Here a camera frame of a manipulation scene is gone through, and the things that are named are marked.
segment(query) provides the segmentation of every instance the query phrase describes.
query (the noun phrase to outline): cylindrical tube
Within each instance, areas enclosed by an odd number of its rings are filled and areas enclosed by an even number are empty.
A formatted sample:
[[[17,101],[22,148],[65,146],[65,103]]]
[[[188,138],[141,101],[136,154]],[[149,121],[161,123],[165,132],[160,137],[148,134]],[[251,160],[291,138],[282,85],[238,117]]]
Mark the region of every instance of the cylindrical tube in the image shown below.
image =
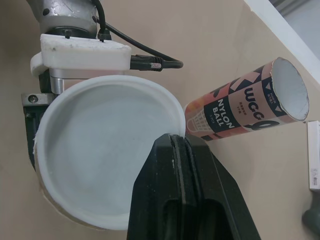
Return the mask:
[[[190,102],[186,131],[206,141],[304,121],[306,86],[286,59],[276,60]]]

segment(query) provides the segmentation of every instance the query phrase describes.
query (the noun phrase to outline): white box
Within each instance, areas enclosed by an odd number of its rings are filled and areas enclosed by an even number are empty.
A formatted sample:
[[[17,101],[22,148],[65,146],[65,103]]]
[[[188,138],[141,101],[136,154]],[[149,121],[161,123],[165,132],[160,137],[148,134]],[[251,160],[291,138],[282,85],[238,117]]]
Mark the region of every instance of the white box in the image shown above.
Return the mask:
[[[308,122],[309,188],[320,191],[320,122]]]

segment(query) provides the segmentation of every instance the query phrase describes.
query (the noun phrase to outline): metal cylinder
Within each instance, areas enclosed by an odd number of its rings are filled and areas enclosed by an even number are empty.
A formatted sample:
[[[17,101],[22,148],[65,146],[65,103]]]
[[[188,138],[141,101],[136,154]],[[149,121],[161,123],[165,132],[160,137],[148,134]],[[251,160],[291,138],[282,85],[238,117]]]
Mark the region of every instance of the metal cylinder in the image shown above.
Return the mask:
[[[40,24],[41,33],[63,35],[71,30],[73,37],[95,38],[96,8],[90,0],[27,0]]]

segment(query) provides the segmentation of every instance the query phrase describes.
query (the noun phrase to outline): white bowl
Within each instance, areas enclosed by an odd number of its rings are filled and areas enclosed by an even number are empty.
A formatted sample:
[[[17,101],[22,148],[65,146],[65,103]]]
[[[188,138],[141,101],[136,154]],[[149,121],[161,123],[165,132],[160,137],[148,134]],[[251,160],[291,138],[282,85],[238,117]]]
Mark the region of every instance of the white bowl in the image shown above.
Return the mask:
[[[185,136],[177,99],[149,80],[109,75],[58,96],[36,134],[37,161],[55,204],[104,229],[128,228],[134,182],[154,141]]]

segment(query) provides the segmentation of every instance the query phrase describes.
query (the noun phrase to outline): screw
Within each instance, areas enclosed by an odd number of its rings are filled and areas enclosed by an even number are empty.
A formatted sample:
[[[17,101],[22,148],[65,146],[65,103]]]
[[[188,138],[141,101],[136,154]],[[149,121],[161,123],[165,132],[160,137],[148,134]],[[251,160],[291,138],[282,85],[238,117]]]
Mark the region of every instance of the screw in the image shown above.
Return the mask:
[[[71,30],[67,29],[67,30],[64,31],[64,36],[65,36],[66,39],[70,39],[71,35],[72,35],[72,31]]]
[[[48,9],[48,8],[45,8],[44,10],[43,10],[43,12],[42,12],[42,15],[43,16],[46,16],[46,15],[48,15],[50,13],[50,10]]]
[[[36,96],[36,95],[30,95],[29,97],[28,97],[28,101],[30,102],[30,103],[32,103],[32,104],[34,104],[34,103],[36,103],[36,102],[38,102],[38,97]]]

